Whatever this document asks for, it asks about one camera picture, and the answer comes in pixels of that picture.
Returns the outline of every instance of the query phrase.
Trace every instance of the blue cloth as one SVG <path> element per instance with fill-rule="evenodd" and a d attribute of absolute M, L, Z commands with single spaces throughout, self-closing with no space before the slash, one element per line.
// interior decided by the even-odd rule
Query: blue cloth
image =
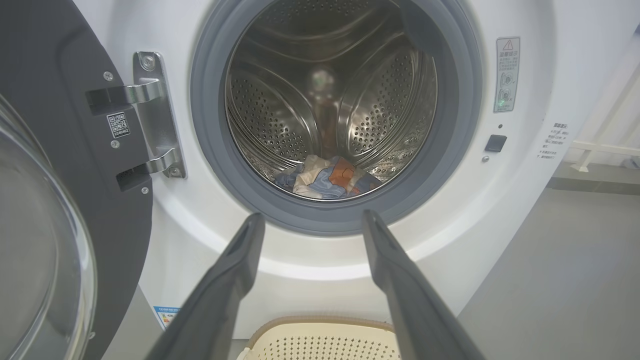
<path fill-rule="evenodd" d="M 341 199 L 347 197 L 347 190 L 339 185 L 334 185 L 329 177 L 333 173 L 333 167 L 328 167 L 316 176 L 316 180 L 309 184 L 309 188 L 322 195 L 323 199 Z"/>

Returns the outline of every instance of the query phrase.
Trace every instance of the clothes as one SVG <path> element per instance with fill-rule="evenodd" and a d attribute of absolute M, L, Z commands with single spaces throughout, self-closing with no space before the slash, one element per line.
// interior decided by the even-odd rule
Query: clothes
<path fill-rule="evenodd" d="M 316 155 L 309 155 L 304 163 L 276 175 L 274 183 L 301 196 L 331 200 L 357 196 L 382 184 L 340 156 L 324 160 Z"/>

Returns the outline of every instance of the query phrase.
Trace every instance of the plastic laundry basket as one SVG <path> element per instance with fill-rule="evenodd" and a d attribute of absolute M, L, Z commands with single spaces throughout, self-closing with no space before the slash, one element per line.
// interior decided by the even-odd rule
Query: plastic laundry basket
<path fill-rule="evenodd" d="M 355 318 L 292 316 L 263 325 L 237 360 L 396 360 L 393 326 Z"/>

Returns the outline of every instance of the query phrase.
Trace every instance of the gray floor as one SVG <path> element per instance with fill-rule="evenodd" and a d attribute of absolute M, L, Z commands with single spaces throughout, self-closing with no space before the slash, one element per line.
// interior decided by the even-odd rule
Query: gray floor
<path fill-rule="evenodd" d="M 638 304 L 640 197 L 546 189 L 459 319 L 487 359 L 640 359 Z M 137 292 L 103 359 L 160 333 Z"/>

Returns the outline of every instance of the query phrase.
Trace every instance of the metal hinge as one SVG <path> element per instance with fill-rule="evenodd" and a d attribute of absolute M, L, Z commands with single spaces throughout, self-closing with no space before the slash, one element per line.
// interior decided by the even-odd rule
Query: metal hinge
<path fill-rule="evenodd" d="M 110 81 L 110 76 L 113 79 L 111 73 L 104 74 L 107 81 Z M 162 56 L 143 51 L 135 53 L 133 78 L 134 85 L 88 92 L 89 102 L 92 106 L 136 104 L 150 160 L 133 170 L 146 174 L 162 172 L 166 177 L 186 178 Z"/>

